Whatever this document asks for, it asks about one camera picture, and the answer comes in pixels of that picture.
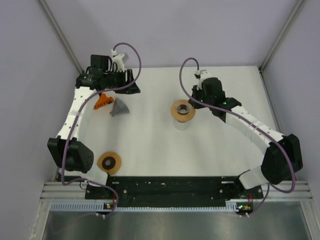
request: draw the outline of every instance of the metal frame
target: metal frame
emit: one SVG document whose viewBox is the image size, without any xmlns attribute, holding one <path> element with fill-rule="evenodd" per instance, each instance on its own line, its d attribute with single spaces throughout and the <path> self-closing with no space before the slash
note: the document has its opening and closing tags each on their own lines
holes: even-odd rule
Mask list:
<svg viewBox="0 0 320 240">
<path fill-rule="evenodd" d="M 270 90 L 268 83 L 264 79 L 263 71 L 266 69 L 268 63 L 270 62 L 273 55 L 278 50 L 283 39 L 286 37 L 290 27 L 294 23 L 295 19 L 302 10 L 306 0 L 297 0 L 296 5 L 294 6 L 289 18 L 284 24 L 281 32 L 276 38 L 274 44 L 272 45 L 267 56 L 263 60 L 261 65 L 260 74 L 261 80 L 265 88 L 265 93 L 271 108 L 272 116 L 275 121 L 277 130 L 283 132 L 283 128 L 278 118 L 275 104 L 271 98 Z M 56 33 L 60 43 L 65 49 L 66 54 L 72 61 L 74 67 L 79 73 L 83 71 L 76 55 L 72 51 L 70 44 L 68 43 L 65 35 L 63 34 L 61 28 L 59 27 L 53 13 L 51 12 L 48 3 L 46 0 L 38 0 L 40 7 L 42 8 L 44 14 L 46 15 L 49 23 L 51 24 L 53 31 Z M 283 189 L 288 189 L 291 182 L 283 182 L 280 184 L 280 187 Z M 262 191 L 266 193 L 266 186 L 262 186 Z M 85 199 L 85 190 L 80 188 L 78 183 L 72 183 L 68 186 L 62 186 L 60 182 L 46 182 L 42 191 L 40 202 L 36 211 L 36 216 L 34 219 L 34 224 L 31 228 L 30 240 L 42 240 L 46 223 L 48 220 L 49 212 L 52 206 L 52 203 L 56 202 L 77 202 L 77 203 L 107 203 L 107 200 L 86 200 Z M 242 199 L 231 199 L 229 202 L 241 202 Z M 320 217 L 317 207 L 313 201 L 312 194 L 309 189 L 307 181 L 297 181 L 295 191 L 290 194 L 283 194 L 275 191 L 274 189 L 270 190 L 269 196 L 266 199 L 266 202 L 300 202 L 301 208 L 305 217 L 306 224 L 308 226 L 310 235 L 313 240 L 320 240 Z"/>
<path fill-rule="evenodd" d="M 289 189 L 291 181 L 283 181 L 278 185 L 281 189 Z M 44 184 L 40 202 L 37 208 L 34 224 L 31 228 L 30 240 L 42 240 L 45 232 L 46 223 L 50 211 L 83 212 L 78 206 L 87 208 L 86 212 L 95 212 L 95 206 L 100 208 L 101 204 L 112 203 L 112 200 L 88 200 L 85 199 L 87 183 L 73 182 L 64 186 L 61 182 L 46 182 Z M 267 186 L 262 186 L 263 194 L 266 194 Z M 195 209 L 188 207 L 180 208 L 148 208 L 148 207 L 122 207 L 118 212 L 235 212 L 235 203 L 247 202 L 247 199 L 231 199 L 226 201 L 226 207 L 197 207 Z M 297 181 L 295 190 L 292 193 L 285 194 L 270 189 L 266 202 L 300 202 L 313 240 L 320 239 L 320 221 L 315 203 L 310 192 L 307 181 Z"/>
<path fill-rule="evenodd" d="M 262 65 L 260 67 L 260 69 L 262 71 L 264 71 L 266 69 L 266 67 L 267 67 L 268 63 L 270 62 L 271 58 L 276 53 L 276 51 L 278 50 L 280 44 L 285 39 L 287 33 L 289 32 L 291 26 L 293 25 L 293 23 L 297 19 L 298 15 L 301 12 L 302 8 L 304 7 L 306 1 L 307 0 L 298 0 L 296 2 L 293 10 L 291 11 L 290 16 L 288 17 L 288 19 L 286 20 L 285 24 L 282 27 L 281 32 L 279 33 L 278 37 L 276 38 L 276 40 L 272 44 L 271 49 L 269 50 L 267 56 L 265 57 L 265 59 L 262 62 Z"/>
</svg>

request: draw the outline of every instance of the metal floor panel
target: metal floor panel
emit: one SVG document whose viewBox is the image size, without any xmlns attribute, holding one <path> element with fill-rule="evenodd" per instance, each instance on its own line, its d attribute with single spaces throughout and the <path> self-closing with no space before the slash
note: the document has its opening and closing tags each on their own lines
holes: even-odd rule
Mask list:
<svg viewBox="0 0 320 240">
<path fill-rule="evenodd" d="M 57 231 L 83 212 L 51 212 Z M 86 216 L 66 231 L 43 240 L 310 240 L 298 202 L 265 203 L 250 218 L 235 213 L 118 212 L 103 220 Z"/>
</svg>

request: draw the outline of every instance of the orange object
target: orange object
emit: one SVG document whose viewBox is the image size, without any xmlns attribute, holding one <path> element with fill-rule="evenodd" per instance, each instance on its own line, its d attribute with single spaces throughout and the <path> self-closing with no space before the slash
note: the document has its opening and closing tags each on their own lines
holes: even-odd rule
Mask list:
<svg viewBox="0 0 320 240">
<path fill-rule="evenodd" d="M 117 153 L 108 151 L 99 157 L 96 165 L 107 174 L 113 175 L 121 167 L 121 158 Z"/>
<path fill-rule="evenodd" d="M 112 96 L 106 96 L 106 94 L 101 93 L 100 98 L 98 99 L 98 101 L 96 101 L 93 109 L 97 110 L 99 108 L 102 108 L 103 106 L 106 106 L 108 104 L 113 103 L 115 100 L 113 99 Z"/>
</svg>

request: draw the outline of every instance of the cable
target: cable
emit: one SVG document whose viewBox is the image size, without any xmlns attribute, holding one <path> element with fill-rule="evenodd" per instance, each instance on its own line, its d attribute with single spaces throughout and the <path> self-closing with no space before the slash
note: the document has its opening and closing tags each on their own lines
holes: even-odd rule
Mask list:
<svg viewBox="0 0 320 240">
<path fill-rule="evenodd" d="M 112 71 L 115 71 L 115 66 L 116 66 L 116 71 L 118 70 L 118 64 L 114 62 L 112 63 Z"/>
<path fill-rule="evenodd" d="M 256 208 L 253 209 L 252 212 L 246 214 L 247 217 L 252 216 L 254 213 L 256 213 L 256 212 L 261 208 L 262 204 L 264 204 L 264 202 L 266 201 L 266 199 L 267 199 L 267 197 L 268 197 L 268 195 L 269 195 L 269 191 L 270 191 L 270 185 L 268 184 L 268 185 L 266 186 L 266 193 L 265 193 L 263 199 L 261 200 L 261 202 L 259 203 L 259 205 L 258 205 Z"/>
<path fill-rule="evenodd" d="M 110 67 L 109 67 L 109 70 L 111 71 L 111 68 L 112 68 L 112 58 L 110 56 L 108 56 L 108 59 L 109 59 L 109 62 L 110 62 Z"/>
<path fill-rule="evenodd" d="M 87 74 L 87 73 L 88 73 L 89 69 L 90 69 L 90 66 L 88 66 L 88 67 L 86 68 L 86 70 L 85 70 L 85 74 Z"/>
<path fill-rule="evenodd" d="M 112 191 L 112 192 L 114 193 L 116 202 L 115 202 L 113 208 L 111 209 L 111 211 L 108 212 L 108 214 L 106 214 L 105 217 L 109 217 L 109 216 L 115 211 L 115 209 L 116 209 L 116 207 L 117 207 L 117 205 L 118 205 L 119 196 L 118 196 L 117 192 L 116 192 L 113 188 L 111 188 L 111 187 L 109 187 L 109 186 L 107 186 L 107 185 L 103 185 L 103 184 L 100 184 L 100 183 L 98 183 L 98 182 L 91 181 L 91 180 L 89 180 L 89 179 L 87 179 L 87 178 L 84 178 L 84 177 L 78 177 L 78 178 L 73 179 L 73 180 L 71 180 L 71 181 L 69 181 L 69 182 L 65 182 L 65 169 L 66 169 L 66 158 L 67 158 L 67 151 L 68 151 L 68 146 L 69 146 L 70 138 L 71 138 L 71 136 L 72 136 L 73 131 L 75 130 L 77 121 L 78 121 L 78 119 L 79 119 L 79 115 L 81 114 L 81 111 L 84 109 L 85 105 L 90 101 L 90 99 L 92 99 L 94 96 L 96 96 L 96 95 L 98 95 L 98 94 L 105 93 L 105 92 L 110 92 L 110 91 L 120 91 L 120 90 L 123 90 L 123 89 L 126 89 L 126 88 L 130 87 L 131 85 L 133 85 L 133 84 L 137 81 L 137 79 L 138 79 L 139 76 L 140 76 L 141 68 L 142 68 L 142 62 L 141 62 L 141 58 L 140 58 L 140 55 L 139 55 L 138 51 L 137 51 L 131 44 L 126 43 L 126 42 L 120 42 L 120 43 L 116 44 L 116 45 L 113 47 L 113 50 L 115 50 L 115 49 L 116 49 L 118 46 L 120 46 L 120 45 L 126 45 L 126 46 L 130 47 L 130 48 L 135 52 L 135 54 L 136 54 L 136 56 L 137 56 L 137 58 L 138 58 L 138 61 L 139 61 L 139 70 L 138 70 L 138 73 L 137 73 L 135 79 L 134 79 L 132 82 L 130 82 L 129 84 L 127 84 L 127 85 L 125 85 L 125 86 L 117 87 L 117 88 L 110 88 L 110 89 L 104 89 L 104 90 L 101 90 L 101 91 L 97 91 L 97 92 L 93 93 L 92 95 L 90 95 L 90 96 L 82 103 L 82 105 L 80 106 L 80 108 L 79 108 L 79 110 L 78 110 L 78 112 L 77 112 L 78 114 L 77 114 L 77 115 L 75 116 L 75 118 L 74 118 L 74 121 L 73 121 L 73 124 L 72 124 L 72 126 L 71 126 L 70 132 L 69 132 L 69 134 L 68 134 L 68 136 L 67 136 L 67 138 L 66 138 L 65 145 L 64 145 L 64 149 L 63 149 L 62 166 L 61 166 L 61 183 L 62 183 L 64 186 L 69 185 L 69 184 L 74 183 L 74 182 L 78 182 L 78 181 L 87 181 L 88 183 L 92 183 L 92 184 L 98 185 L 98 186 L 100 186 L 100 187 L 102 187 L 102 188 L 106 188 L 106 189 L 108 189 L 108 190 L 110 190 L 110 191 Z M 75 222 L 77 222 L 80 218 L 85 217 L 85 216 L 88 216 L 88 215 L 96 215 L 96 213 L 92 213 L 92 212 L 91 212 L 91 213 L 86 213 L 86 214 L 83 214 L 83 215 L 77 217 L 76 219 L 72 220 L 71 223 L 68 224 L 66 227 L 64 227 L 62 230 L 57 231 L 56 234 L 59 234 L 59 233 L 63 232 L 63 231 L 64 231 L 65 229 L 67 229 L 69 226 L 71 226 L 72 224 L 74 224 Z"/>
<path fill-rule="evenodd" d="M 83 181 L 79 181 L 79 186 L 82 190 L 86 190 L 85 188 L 82 188 L 81 184 L 83 183 Z"/>
<path fill-rule="evenodd" d="M 254 206 L 254 202 L 253 202 L 253 198 L 252 198 L 252 193 L 249 194 L 249 203 L 250 205 L 253 207 Z"/>
<path fill-rule="evenodd" d="M 282 190 L 278 187 L 276 187 L 275 185 L 269 183 L 274 189 L 278 190 L 279 192 L 282 192 L 282 193 L 285 193 L 285 194 L 289 194 L 289 193 L 292 193 L 296 187 L 296 177 L 295 177 L 295 171 L 294 171 L 294 168 L 292 167 L 292 164 L 291 164 L 291 161 L 286 153 L 286 151 L 284 150 L 284 148 L 272 137 L 270 136 L 268 133 L 266 133 L 265 131 L 261 130 L 259 127 L 257 127 L 256 125 L 254 125 L 251 121 L 247 120 L 245 117 L 235 113 L 235 112 L 232 112 L 230 110 L 226 110 L 224 108 L 221 108 L 221 107 L 217 107 L 217 106 L 213 106 L 213 105 L 210 105 L 210 104 L 206 104 L 206 103 L 203 103 L 201 101 L 198 101 L 196 100 L 194 97 L 192 97 L 188 92 L 187 90 L 185 89 L 183 83 L 182 83 L 182 70 L 186 64 L 186 62 L 188 62 L 189 60 L 194 60 L 195 63 L 196 63 L 196 66 L 197 66 L 197 70 L 199 70 L 199 62 L 197 61 L 197 59 L 195 59 L 194 57 L 189 57 L 187 58 L 186 60 L 184 60 L 181 68 L 180 68 L 180 71 L 179 71 L 179 81 L 180 81 L 180 86 L 183 90 L 183 92 L 192 100 L 194 101 L 195 103 L 197 104 L 200 104 L 206 108 L 210 108 L 210 109 L 216 109 L 216 110 L 219 110 L 219 111 L 222 111 L 222 112 L 225 112 L 225 113 L 228 113 L 228 114 L 232 114 L 236 117 L 238 117 L 239 119 L 245 121 L 247 124 L 251 125 L 253 128 L 255 128 L 259 133 L 261 133 L 262 135 L 264 135 L 265 137 L 267 137 L 270 141 L 272 141 L 279 149 L 280 151 L 282 152 L 287 164 L 288 164 L 288 167 L 290 169 L 290 173 L 291 173 L 291 179 L 292 179 L 292 185 L 291 185 L 291 188 L 289 190 Z"/>
</svg>

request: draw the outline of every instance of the tape roll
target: tape roll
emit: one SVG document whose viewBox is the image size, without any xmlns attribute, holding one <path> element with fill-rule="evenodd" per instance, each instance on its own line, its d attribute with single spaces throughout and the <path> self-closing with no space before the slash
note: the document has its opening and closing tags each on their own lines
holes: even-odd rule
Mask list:
<svg viewBox="0 0 320 240">
<path fill-rule="evenodd" d="M 171 105 L 171 115 L 174 118 L 174 126 L 178 130 L 185 130 L 190 125 L 190 120 L 196 115 L 196 110 L 188 100 L 181 99 Z"/>
<path fill-rule="evenodd" d="M 121 158 L 117 153 L 108 151 L 99 157 L 96 164 L 102 171 L 113 175 L 118 172 L 121 167 Z"/>
</svg>

